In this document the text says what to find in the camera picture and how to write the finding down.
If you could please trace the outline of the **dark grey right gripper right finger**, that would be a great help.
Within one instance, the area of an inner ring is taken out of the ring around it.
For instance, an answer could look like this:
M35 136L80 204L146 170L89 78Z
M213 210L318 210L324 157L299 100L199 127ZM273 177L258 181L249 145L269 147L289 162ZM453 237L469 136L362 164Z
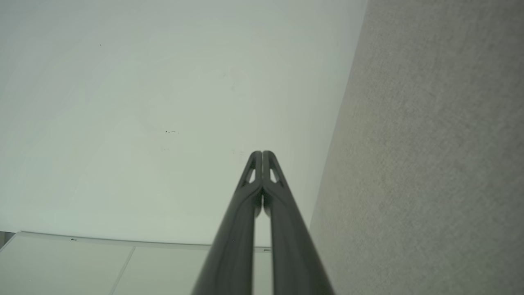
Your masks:
M275 295L333 295L334 290L275 154L262 154L262 196L270 218Z

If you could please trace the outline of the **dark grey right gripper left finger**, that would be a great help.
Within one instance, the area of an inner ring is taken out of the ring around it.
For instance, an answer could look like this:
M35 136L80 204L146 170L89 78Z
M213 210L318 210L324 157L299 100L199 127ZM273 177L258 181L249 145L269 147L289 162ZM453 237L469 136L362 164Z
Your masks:
M193 288L193 295L251 295L254 224L260 212L262 152L251 153Z

